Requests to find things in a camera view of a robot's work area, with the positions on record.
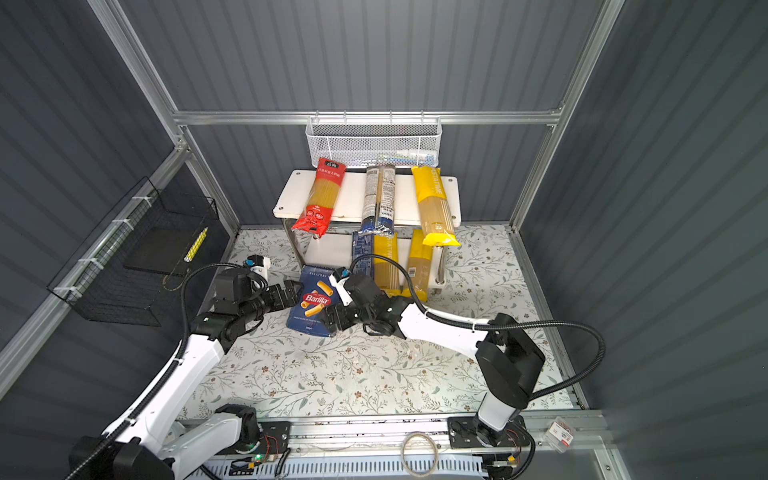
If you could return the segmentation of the yellow Pastatime spaghetti pack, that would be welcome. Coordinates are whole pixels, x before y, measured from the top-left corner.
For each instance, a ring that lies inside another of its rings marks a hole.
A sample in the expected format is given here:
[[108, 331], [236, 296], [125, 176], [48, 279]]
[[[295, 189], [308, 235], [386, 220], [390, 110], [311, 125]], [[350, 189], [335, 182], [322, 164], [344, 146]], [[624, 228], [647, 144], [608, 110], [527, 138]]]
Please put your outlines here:
[[375, 235], [373, 240], [374, 281], [388, 296], [396, 296], [401, 292], [400, 271], [397, 267], [398, 246], [397, 235], [392, 237]]

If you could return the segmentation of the clear blue spaghetti pack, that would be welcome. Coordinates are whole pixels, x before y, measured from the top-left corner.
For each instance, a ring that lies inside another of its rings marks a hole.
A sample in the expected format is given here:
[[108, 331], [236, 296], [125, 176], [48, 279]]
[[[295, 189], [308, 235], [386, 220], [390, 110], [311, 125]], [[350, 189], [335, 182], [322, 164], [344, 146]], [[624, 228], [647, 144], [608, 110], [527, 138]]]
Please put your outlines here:
[[395, 193], [394, 165], [379, 165], [367, 169], [359, 230], [361, 235], [394, 237]]

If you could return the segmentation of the red spaghetti pack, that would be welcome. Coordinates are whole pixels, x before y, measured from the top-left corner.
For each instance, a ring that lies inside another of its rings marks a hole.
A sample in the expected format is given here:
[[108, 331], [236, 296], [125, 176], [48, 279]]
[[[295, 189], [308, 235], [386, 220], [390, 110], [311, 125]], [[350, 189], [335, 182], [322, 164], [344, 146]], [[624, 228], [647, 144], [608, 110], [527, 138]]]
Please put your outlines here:
[[326, 234], [346, 169], [343, 163], [327, 158], [319, 160], [305, 208], [292, 226], [294, 231], [310, 233], [316, 238]]

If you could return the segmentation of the tubes in white basket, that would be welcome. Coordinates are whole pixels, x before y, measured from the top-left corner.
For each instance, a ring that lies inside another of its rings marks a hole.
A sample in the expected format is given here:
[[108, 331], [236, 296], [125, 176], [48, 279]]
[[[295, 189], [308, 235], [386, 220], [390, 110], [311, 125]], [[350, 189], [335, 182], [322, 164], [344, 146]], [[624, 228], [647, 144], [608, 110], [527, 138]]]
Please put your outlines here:
[[353, 168], [391, 164], [397, 168], [428, 166], [434, 167], [439, 163], [437, 150], [431, 149], [401, 149], [394, 152], [365, 151], [353, 154], [344, 163]]

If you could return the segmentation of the red white tag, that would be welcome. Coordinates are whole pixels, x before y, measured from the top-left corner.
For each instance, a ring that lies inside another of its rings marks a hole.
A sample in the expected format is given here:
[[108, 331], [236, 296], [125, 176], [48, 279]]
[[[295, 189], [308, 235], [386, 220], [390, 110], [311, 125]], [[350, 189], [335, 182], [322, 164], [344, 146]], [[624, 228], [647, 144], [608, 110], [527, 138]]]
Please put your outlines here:
[[571, 448], [574, 437], [574, 430], [561, 416], [557, 416], [544, 433], [546, 443], [559, 453]]

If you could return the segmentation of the white two-tier shelf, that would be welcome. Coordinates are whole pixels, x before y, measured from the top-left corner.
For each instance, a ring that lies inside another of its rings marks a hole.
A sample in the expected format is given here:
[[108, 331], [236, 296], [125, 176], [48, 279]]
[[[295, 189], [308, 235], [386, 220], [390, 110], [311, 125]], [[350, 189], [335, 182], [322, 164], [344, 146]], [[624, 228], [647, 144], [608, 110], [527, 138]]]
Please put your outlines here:
[[[281, 220], [283, 229], [290, 241], [301, 270], [307, 261], [311, 266], [341, 267], [348, 266], [352, 261], [352, 233], [326, 233], [319, 239], [308, 237], [308, 244], [302, 245], [297, 234], [305, 232], [292, 230], [292, 226], [300, 217], [309, 198], [309, 193], [315, 179], [314, 170], [294, 170], [278, 197], [273, 209], [274, 216]], [[461, 225], [462, 214], [459, 197], [459, 185], [456, 177], [441, 177], [447, 196], [451, 220], [455, 231]], [[365, 189], [365, 173], [347, 173], [342, 182], [332, 221], [349, 226], [361, 224], [363, 210], [363, 195]], [[419, 208], [415, 192], [415, 183], [411, 175], [396, 175], [395, 189], [395, 226], [400, 230], [406, 227], [419, 227]], [[398, 237], [398, 258], [407, 261], [410, 241], [408, 235], [400, 233]], [[442, 289], [445, 284], [445, 248], [436, 247], [432, 257], [429, 276], [429, 288]]]

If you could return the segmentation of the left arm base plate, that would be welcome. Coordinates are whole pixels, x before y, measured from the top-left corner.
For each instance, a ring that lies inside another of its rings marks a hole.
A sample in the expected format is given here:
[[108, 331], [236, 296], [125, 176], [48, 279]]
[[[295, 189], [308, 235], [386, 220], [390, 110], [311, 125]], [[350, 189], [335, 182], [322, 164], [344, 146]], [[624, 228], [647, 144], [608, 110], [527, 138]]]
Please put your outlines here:
[[259, 424], [260, 436], [253, 441], [238, 443], [231, 450], [240, 455], [281, 455], [289, 447], [292, 423], [267, 421]]

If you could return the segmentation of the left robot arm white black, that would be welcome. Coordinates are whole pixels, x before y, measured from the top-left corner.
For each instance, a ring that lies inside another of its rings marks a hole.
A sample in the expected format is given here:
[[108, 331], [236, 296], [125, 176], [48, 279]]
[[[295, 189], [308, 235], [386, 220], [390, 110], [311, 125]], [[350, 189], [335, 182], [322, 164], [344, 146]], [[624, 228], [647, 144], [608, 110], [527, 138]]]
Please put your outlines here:
[[178, 414], [236, 340], [272, 312], [300, 302], [303, 285], [271, 285], [249, 267], [215, 263], [211, 307], [182, 316], [176, 352], [142, 394], [98, 437], [82, 437], [69, 454], [71, 479], [184, 479], [217, 453], [268, 448], [254, 408], [226, 404], [197, 427], [169, 439]]

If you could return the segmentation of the yellow green striped tool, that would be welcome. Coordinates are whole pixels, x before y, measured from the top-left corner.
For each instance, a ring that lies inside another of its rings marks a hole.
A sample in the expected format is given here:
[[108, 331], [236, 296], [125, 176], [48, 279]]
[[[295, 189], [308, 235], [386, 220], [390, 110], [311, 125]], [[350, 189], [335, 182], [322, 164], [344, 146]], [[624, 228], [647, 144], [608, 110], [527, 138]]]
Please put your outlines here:
[[208, 227], [204, 227], [200, 231], [198, 236], [195, 238], [195, 240], [192, 242], [192, 244], [188, 248], [185, 256], [183, 257], [183, 261], [185, 263], [191, 263], [195, 259], [197, 252], [199, 251], [204, 241], [206, 240], [207, 233], [208, 233]]

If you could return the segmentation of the blue spaghetti box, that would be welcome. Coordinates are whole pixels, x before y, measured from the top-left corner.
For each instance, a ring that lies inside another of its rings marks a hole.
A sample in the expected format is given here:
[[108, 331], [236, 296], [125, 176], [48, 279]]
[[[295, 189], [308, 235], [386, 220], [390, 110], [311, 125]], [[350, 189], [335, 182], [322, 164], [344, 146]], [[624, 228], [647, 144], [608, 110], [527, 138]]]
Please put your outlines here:
[[352, 270], [373, 278], [373, 253], [374, 234], [370, 231], [355, 231], [352, 239]]

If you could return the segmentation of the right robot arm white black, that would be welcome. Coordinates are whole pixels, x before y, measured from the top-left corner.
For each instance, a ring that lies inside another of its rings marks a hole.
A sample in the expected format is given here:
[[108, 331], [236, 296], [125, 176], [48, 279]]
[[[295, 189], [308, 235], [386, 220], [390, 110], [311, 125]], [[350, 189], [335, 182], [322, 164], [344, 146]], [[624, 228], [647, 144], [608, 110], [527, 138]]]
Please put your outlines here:
[[501, 432], [533, 400], [545, 355], [511, 316], [457, 326], [459, 319], [445, 316], [414, 297], [389, 296], [374, 280], [340, 268], [329, 275], [340, 302], [328, 310], [332, 333], [356, 324], [371, 336], [424, 341], [462, 354], [480, 368], [488, 392], [476, 413], [479, 425]]

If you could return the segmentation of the dark blue pasta box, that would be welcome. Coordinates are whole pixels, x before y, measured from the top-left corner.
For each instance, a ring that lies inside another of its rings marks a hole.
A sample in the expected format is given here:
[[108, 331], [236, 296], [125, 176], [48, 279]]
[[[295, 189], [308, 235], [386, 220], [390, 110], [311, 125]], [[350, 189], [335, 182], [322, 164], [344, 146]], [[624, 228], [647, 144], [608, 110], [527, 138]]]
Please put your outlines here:
[[340, 302], [338, 292], [331, 285], [332, 273], [331, 269], [309, 265], [302, 269], [299, 282], [303, 288], [299, 303], [290, 310], [286, 320], [288, 329], [311, 336], [332, 336], [325, 322], [329, 308]]

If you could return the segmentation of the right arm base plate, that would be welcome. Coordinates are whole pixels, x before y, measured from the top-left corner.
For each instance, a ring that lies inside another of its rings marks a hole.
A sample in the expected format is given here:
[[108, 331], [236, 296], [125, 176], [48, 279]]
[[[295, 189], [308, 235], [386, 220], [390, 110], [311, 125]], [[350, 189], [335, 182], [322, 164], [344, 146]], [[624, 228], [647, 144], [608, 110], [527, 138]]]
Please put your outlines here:
[[517, 415], [501, 431], [483, 424], [476, 416], [452, 416], [446, 420], [450, 446], [454, 449], [529, 447], [525, 421]]

